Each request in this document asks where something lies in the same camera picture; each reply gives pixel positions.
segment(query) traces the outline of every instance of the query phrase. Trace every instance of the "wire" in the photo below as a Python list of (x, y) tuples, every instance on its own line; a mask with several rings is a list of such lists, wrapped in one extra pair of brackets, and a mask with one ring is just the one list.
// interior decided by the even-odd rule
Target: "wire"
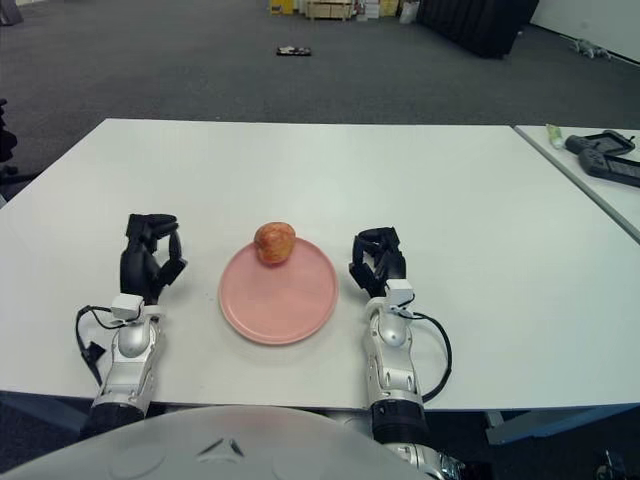
[(413, 297), (411, 297), (411, 300), (407, 300), (406, 302), (401, 303), (400, 305), (398, 305), (398, 308), (402, 308), (404, 309), (404, 307), (406, 307), (407, 305), (409, 305), (411, 302), (413, 302), (416, 299), (416, 294), (413, 294)]
[(93, 313), (93, 318), (96, 319), (96, 322), (98, 322), (98, 325), (100, 325), (105, 330), (117, 330), (118, 328), (124, 327), (124, 324), (122, 324), (122, 325), (114, 325), (114, 326), (111, 326), (111, 327), (105, 325), (104, 323), (102, 323), (100, 318), (98, 318), (98, 315), (96, 314), (96, 310), (99, 311), (99, 312), (109, 312), (109, 313), (111, 313), (111, 309), (110, 308), (106, 308), (106, 307), (91, 307), (91, 310), (89, 310), (91, 313)]
[(412, 320), (427, 320), (428, 322), (431, 322), (438, 329), (438, 331), (440, 332), (440, 335), (442, 335), (442, 339), (444, 340), (444, 346), (447, 351), (447, 368), (442, 374), (440, 383), (438, 383), (438, 385), (436, 385), (435, 388), (433, 388), (429, 392), (422, 395), (422, 402), (427, 403), (429, 400), (432, 400), (433, 398), (435, 398), (442, 391), (444, 386), (447, 384), (447, 381), (449, 381), (449, 377), (451, 376), (451, 367), (453, 364), (453, 352), (451, 351), (451, 342), (449, 341), (449, 336), (447, 335), (446, 330), (444, 329), (442, 324), (438, 322), (435, 318), (432, 318), (428, 315), (425, 315), (424, 313), (419, 313), (419, 312), (413, 312), (412, 316), (403, 315), (402, 312), (409, 313), (404, 309), (399, 310), (398, 315), (400, 315), (401, 317), (410, 318)]
[(93, 342), (89, 344), (89, 347), (84, 346), (84, 342), (82, 341), (82, 337), (80, 336), (80, 329), (79, 329), (80, 320), (84, 315), (91, 312), (93, 314), (93, 318), (95, 318), (96, 322), (98, 322), (98, 325), (100, 325), (105, 330), (116, 330), (118, 328), (123, 327), (124, 325), (115, 325), (112, 327), (107, 326), (104, 323), (102, 323), (96, 311), (111, 312), (111, 309), (106, 307), (96, 307), (93, 305), (87, 305), (86, 307), (81, 308), (76, 314), (76, 342), (78, 343), (78, 348), (80, 349), (80, 354), (82, 355), (82, 359), (87, 364), (87, 367), (89, 367), (89, 370), (91, 370), (91, 373), (93, 374), (93, 377), (96, 379), (96, 382), (98, 382), (98, 385), (102, 385), (102, 377), (100, 376), (100, 371), (96, 366), (96, 362), (98, 361), (98, 358), (100, 358), (100, 355), (104, 353), (104, 349)]

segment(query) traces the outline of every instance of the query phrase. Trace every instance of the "gray carpet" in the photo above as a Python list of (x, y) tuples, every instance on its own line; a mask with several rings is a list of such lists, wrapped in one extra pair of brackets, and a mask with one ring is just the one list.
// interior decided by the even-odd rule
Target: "gray carpet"
[[(312, 23), (269, 16), (266, 0), (52, 0), (22, 13), (1, 29), (0, 96), (25, 171), (106, 117), (640, 128), (640, 68), (591, 61), (535, 27), (499, 61), (420, 25)], [(274, 55), (288, 44), (314, 55)]]

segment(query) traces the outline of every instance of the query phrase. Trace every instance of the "apple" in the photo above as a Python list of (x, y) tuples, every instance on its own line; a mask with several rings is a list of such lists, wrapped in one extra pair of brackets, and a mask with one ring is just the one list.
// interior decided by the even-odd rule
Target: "apple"
[(258, 247), (258, 258), (267, 265), (275, 265), (291, 255), (296, 231), (288, 223), (266, 223), (256, 231), (253, 241)]

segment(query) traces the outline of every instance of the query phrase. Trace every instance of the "pink plate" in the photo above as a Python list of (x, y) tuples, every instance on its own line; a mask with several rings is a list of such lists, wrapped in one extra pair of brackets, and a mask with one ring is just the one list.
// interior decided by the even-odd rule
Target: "pink plate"
[(311, 242), (296, 238), (291, 256), (275, 266), (263, 264), (251, 243), (227, 265), (218, 298), (227, 321), (242, 335), (284, 345), (327, 323), (338, 300), (338, 279), (331, 261)]

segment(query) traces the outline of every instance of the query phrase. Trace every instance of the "table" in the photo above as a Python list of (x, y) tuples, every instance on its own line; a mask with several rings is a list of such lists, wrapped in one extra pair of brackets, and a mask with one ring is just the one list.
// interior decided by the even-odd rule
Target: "table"
[[(132, 212), (177, 215), (190, 261), (160, 299), (157, 401), (364, 408), (367, 296), (347, 265), (353, 236), (387, 225), (416, 310), (453, 344), (453, 374), (428, 409), (640, 400), (628, 375), (640, 363), (640, 249), (511, 128), (118, 119), (0, 210), (0, 390), (96, 394), (74, 316), (118, 293)], [(245, 340), (216, 298), (227, 261), (271, 220), (322, 248), (340, 282), (328, 324), (286, 347)], [(426, 391), (443, 346), (413, 325)]]
[[(595, 135), (603, 130), (606, 129), (562, 127), (562, 134), (564, 138), (568, 138), (569, 135)], [(616, 130), (626, 138), (633, 135), (640, 137), (639, 131)], [(546, 127), (519, 125), (516, 131), (640, 243), (640, 188), (587, 175), (580, 167), (576, 155), (551, 146)], [(640, 162), (640, 151), (636, 148), (621, 157)]]

